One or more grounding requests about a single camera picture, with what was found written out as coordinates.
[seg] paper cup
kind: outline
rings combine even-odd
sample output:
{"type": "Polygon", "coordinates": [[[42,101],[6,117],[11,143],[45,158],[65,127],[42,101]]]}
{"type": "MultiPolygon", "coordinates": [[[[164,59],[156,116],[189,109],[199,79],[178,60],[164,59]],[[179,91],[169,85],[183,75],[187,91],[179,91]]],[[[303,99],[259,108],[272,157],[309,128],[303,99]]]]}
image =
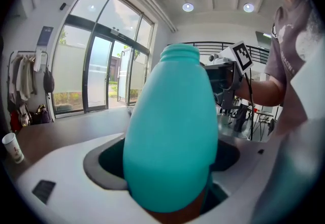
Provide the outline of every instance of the paper cup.
{"type": "Polygon", "coordinates": [[[20,163],[24,160],[24,155],[22,154],[19,144],[14,133],[9,133],[2,138],[2,143],[4,144],[6,150],[11,155],[15,163],[20,163]]]}

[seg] gray t-shirt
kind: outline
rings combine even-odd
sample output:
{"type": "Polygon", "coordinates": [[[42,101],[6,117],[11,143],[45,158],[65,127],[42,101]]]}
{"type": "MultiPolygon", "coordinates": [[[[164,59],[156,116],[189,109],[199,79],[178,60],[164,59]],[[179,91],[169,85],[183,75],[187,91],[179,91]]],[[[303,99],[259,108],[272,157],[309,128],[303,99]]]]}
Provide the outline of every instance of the gray t-shirt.
{"type": "Polygon", "coordinates": [[[276,12],[265,73],[286,86],[277,134],[292,130],[307,119],[290,81],[315,50],[322,32],[322,21],[311,0],[294,0],[291,6],[284,5],[276,12]]]}

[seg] plastic bottle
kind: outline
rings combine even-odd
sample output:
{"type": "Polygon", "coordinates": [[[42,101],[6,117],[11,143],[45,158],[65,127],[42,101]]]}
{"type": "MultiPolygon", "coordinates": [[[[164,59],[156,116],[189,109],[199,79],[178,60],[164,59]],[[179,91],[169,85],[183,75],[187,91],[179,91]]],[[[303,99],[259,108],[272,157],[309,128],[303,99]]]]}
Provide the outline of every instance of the plastic bottle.
{"type": "Polygon", "coordinates": [[[132,197],[145,209],[173,212],[205,188],[217,152],[212,88],[199,50],[166,47],[131,116],[123,170],[132,197]]]}

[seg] black cable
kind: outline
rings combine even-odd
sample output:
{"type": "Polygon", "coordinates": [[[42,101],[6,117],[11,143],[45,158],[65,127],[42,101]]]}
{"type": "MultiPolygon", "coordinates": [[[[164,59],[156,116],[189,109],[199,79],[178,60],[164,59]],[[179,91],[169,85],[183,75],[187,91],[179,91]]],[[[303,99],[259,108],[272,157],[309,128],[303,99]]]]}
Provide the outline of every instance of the black cable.
{"type": "Polygon", "coordinates": [[[248,76],[247,73],[245,73],[245,78],[248,84],[248,90],[249,90],[249,97],[250,97],[250,102],[252,103],[252,119],[251,119],[251,123],[250,123],[250,139],[253,139],[253,125],[254,125],[254,101],[253,101],[253,90],[252,90],[252,72],[251,69],[249,69],[250,72],[250,80],[248,80],[248,76]]]}

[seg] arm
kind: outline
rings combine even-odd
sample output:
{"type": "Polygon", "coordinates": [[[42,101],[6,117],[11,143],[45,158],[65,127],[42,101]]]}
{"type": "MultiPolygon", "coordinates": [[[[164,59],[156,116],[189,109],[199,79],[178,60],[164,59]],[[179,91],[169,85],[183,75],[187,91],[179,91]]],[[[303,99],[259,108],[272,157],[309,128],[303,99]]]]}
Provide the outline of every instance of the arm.
{"type": "MultiPolygon", "coordinates": [[[[285,95],[285,86],[270,76],[267,81],[253,81],[252,80],[252,91],[253,91],[253,101],[255,104],[273,107],[280,105],[283,102],[285,95]]],[[[240,89],[235,93],[243,99],[250,100],[248,84],[245,79],[243,79],[240,89]]]]}

